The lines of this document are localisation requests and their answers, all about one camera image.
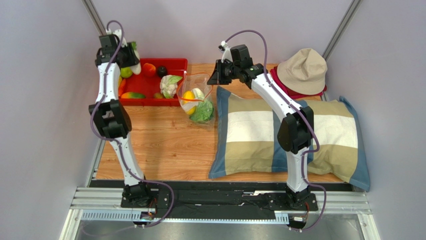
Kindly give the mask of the clear zip top bag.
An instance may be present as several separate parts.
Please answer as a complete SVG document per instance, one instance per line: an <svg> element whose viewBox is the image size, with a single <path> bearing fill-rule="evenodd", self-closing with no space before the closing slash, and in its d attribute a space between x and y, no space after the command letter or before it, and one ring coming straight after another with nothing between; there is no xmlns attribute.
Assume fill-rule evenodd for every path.
<svg viewBox="0 0 426 240"><path fill-rule="evenodd" d="M199 88L200 90L202 90L205 94L207 94L209 96L209 99L212 101L213 103L213 115L210 121L208 122L196 122L196 121L192 121L190 120L190 115L187 114L188 118L190 121L192 121L195 124L198 125L202 125L206 128L211 128L214 125L215 122L215 118L216 118L216 112L215 112L215 104L214 101L212 99L212 95L213 95L213 86L212 85L207 85L207 80L210 78L210 75L206 72L198 72L198 73L187 73L184 72L183 74L183 79L182 81L179 83L178 88L177 88L177 98L179 100L179 104L182 108L182 101L183 101L183 94L186 91L192 91L192 89L194 88ZM201 100L193 100L194 102L196 102L196 106L197 106L197 102L200 102Z"/></svg>

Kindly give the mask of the green lettuce cabbage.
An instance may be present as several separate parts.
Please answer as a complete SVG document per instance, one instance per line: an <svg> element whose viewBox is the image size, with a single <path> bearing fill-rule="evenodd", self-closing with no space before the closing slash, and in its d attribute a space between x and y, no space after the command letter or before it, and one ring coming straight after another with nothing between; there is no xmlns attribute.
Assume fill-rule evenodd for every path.
<svg viewBox="0 0 426 240"><path fill-rule="evenodd" d="M201 89L193 88L191 91L194 94L195 99L200 101L197 102L195 111L192 115L190 115L189 119L198 123L205 123L210 121L214 113L213 102Z"/></svg>

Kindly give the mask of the white radish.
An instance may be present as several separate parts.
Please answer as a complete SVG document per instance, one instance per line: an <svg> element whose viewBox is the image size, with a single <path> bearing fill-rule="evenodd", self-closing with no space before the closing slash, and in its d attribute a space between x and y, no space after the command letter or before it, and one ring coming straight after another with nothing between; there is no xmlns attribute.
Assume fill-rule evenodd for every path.
<svg viewBox="0 0 426 240"><path fill-rule="evenodd" d="M132 45L132 49L134 51L136 58L138 60L140 60L140 55L139 55L139 52L138 52L138 49L137 49L137 43L135 41L132 41L131 45ZM133 74L139 75L142 71L141 63L139 62L138 64L131 66L130 69L133 72Z"/></svg>

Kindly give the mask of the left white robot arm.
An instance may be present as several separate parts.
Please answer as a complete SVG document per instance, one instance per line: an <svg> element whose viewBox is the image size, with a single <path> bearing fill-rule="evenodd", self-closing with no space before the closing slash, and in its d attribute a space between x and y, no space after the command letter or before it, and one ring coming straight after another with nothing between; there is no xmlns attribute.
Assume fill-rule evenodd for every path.
<svg viewBox="0 0 426 240"><path fill-rule="evenodd" d="M101 47L95 65L99 72L96 101L88 107L90 127L97 137L113 147L124 176L121 206L148 207L154 200L146 178L138 166L131 143L132 122L119 101L121 68L139 64L131 45L124 37L108 33L99 37Z"/></svg>

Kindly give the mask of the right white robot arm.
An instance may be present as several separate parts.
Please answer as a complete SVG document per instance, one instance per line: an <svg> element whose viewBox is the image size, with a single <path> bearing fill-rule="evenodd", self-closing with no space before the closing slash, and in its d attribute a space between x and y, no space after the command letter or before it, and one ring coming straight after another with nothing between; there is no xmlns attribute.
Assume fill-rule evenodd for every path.
<svg viewBox="0 0 426 240"><path fill-rule="evenodd" d="M273 81L265 66L254 64L246 45L219 47L221 59L215 62L208 85L229 85L233 80L261 96L278 116L277 141L286 152L287 181L285 203L291 209L304 207L310 195L306 155L314 139L314 111L292 100Z"/></svg>

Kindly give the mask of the green orange mango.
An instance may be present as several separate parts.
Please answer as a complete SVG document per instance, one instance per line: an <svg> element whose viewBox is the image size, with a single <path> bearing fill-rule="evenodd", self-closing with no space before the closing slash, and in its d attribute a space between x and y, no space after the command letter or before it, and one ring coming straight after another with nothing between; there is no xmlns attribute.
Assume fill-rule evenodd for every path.
<svg viewBox="0 0 426 240"><path fill-rule="evenodd" d="M146 96L138 92L125 92L120 96L122 99L145 99Z"/></svg>

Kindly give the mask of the yellow bell pepper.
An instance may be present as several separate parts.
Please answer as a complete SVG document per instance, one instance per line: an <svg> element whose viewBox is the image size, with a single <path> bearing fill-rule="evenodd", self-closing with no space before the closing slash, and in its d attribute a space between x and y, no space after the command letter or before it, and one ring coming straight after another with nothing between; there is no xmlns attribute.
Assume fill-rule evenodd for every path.
<svg viewBox="0 0 426 240"><path fill-rule="evenodd" d="M196 102L194 101L196 99L195 94L191 91L185 91L183 94L183 100L182 100L182 109L187 115L193 115L196 111Z"/></svg>

